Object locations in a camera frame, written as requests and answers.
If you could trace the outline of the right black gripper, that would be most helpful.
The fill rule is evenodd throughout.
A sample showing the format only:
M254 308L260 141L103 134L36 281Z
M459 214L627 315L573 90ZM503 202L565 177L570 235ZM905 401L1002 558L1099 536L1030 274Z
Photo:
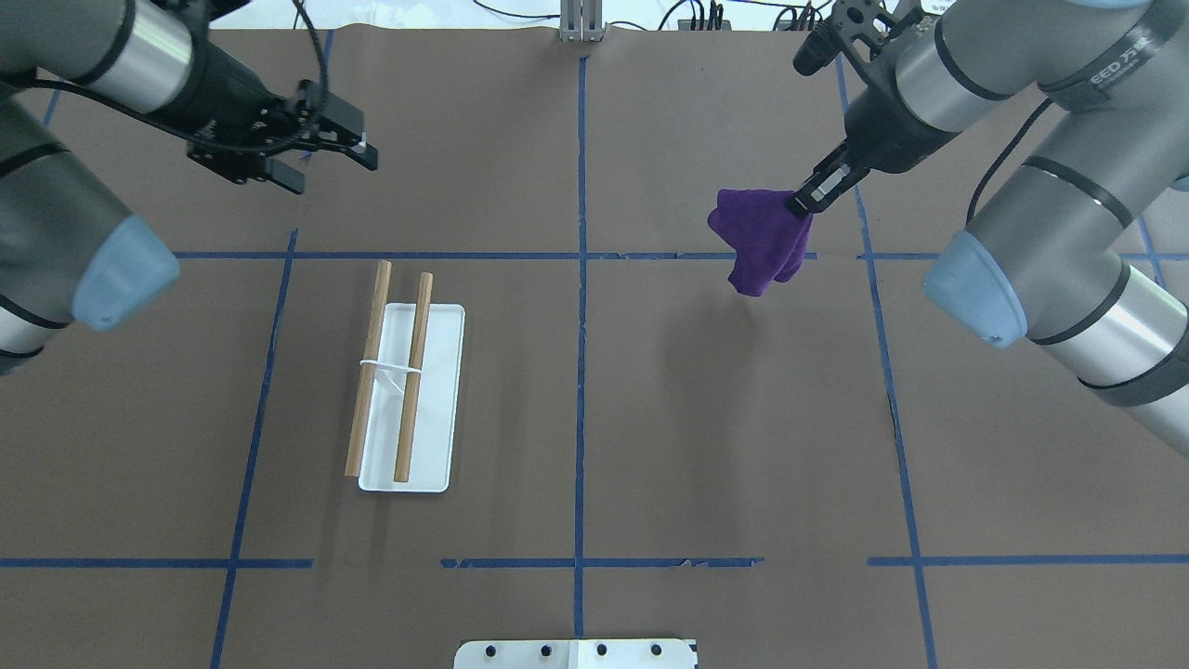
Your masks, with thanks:
M921 122L899 95L875 87L850 102L844 131L838 147L786 198L792 215L820 215L870 171L906 173L957 135Z

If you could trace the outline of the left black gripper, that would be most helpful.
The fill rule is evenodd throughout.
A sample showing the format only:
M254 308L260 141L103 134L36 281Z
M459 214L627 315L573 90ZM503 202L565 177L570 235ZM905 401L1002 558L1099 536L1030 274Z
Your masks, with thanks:
M281 160L289 150L344 154L369 171L379 166L361 111L312 80L291 97L273 97L247 126L210 125L200 139L187 144L187 157L218 177L235 185L268 182L294 195L306 193L306 173Z

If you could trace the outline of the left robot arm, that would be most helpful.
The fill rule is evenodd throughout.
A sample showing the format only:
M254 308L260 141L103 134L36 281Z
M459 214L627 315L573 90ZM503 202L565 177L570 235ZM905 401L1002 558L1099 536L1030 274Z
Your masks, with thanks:
M317 67L288 94L210 37L243 1L5 1L4 374L46 351L73 323L108 332L171 288L174 251L84 158L131 177L166 166L174 141L199 168L234 185L306 187L292 150L344 154L375 170L361 111L331 90L321 34L306 4Z

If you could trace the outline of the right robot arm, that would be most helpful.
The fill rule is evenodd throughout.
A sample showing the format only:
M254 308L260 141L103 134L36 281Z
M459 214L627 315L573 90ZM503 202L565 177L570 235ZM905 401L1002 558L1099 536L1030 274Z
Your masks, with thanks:
M1185 302L1113 250L1185 188L1184 1L956 1L937 17L837 1L793 65L810 76L839 55L866 90L789 210L818 215L872 171L905 173L1036 87L1065 115L968 212L921 289L990 346L1031 340L1185 454Z

